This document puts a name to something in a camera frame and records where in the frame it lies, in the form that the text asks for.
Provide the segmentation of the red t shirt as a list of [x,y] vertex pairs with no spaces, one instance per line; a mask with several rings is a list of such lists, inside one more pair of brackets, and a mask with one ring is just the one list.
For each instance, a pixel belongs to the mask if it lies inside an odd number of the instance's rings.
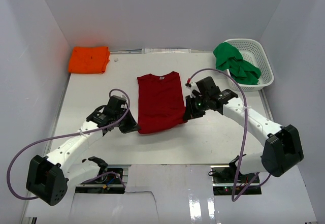
[[143,75],[138,82],[140,134],[153,134],[185,123],[184,98],[179,73]]

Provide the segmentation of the green t shirt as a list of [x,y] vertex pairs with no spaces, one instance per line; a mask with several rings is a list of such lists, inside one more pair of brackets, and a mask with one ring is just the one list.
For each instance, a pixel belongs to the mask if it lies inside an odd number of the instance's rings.
[[231,76],[239,84],[257,85],[261,76],[259,68],[246,61],[237,48],[223,42],[213,51],[216,58],[216,69],[229,70]]

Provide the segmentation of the white plastic laundry basket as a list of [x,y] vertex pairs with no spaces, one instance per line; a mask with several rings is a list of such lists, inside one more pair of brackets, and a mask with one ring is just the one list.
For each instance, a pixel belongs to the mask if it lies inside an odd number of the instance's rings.
[[273,83],[274,75],[270,63],[262,45],[258,41],[253,39],[228,39],[225,42],[237,48],[244,60],[261,71],[257,85],[240,84],[244,92],[259,91]]

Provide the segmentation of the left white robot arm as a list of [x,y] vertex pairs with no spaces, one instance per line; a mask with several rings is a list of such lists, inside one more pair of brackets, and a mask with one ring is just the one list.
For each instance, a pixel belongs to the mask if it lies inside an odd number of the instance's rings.
[[84,160],[79,157],[116,127],[123,134],[140,128],[129,110],[127,95],[110,95],[108,103],[87,116],[79,130],[63,144],[45,156],[33,157],[29,164],[27,190],[54,206],[69,188],[93,181],[104,182],[109,174],[108,164],[95,156]]

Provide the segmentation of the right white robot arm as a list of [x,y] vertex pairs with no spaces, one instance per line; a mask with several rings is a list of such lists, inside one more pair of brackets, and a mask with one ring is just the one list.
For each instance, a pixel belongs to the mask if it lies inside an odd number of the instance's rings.
[[243,154],[229,163],[230,179],[242,182],[248,174],[267,172],[280,177],[304,159],[300,135],[293,125],[282,126],[253,109],[230,89],[220,90],[212,77],[186,83],[185,121],[203,117],[207,110],[217,111],[247,129],[262,145],[261,153]]

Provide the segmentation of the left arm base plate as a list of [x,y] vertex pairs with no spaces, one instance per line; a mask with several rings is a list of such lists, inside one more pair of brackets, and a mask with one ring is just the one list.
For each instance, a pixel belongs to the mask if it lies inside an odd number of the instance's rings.
[[78,194],[124,194],[125,187],[122,185],[127,183],[127,168],[108,168],[106,172],[109,173],[90,183],[79,184],[75,188],[75,193]]

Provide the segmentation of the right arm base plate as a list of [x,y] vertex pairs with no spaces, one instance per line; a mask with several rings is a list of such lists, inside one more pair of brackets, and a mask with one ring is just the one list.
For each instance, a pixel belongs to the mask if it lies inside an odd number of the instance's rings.
[[[208,173],[208,175],[212,178],[213,193],[215,196],[232,195],[235,172],[233,172],[229,166],[227,165],[212,166],[211,171]],[[247,175],[239,174],[236,183],[236,188],[235,188],[235,195],[238,195],[240,191],[249,183],[249,181],[253,177],[254,177],[253,173]],[[259,184],[260,184],[260,180],[259,177],[257,177],[243,194],[261,195],[262,190]]]

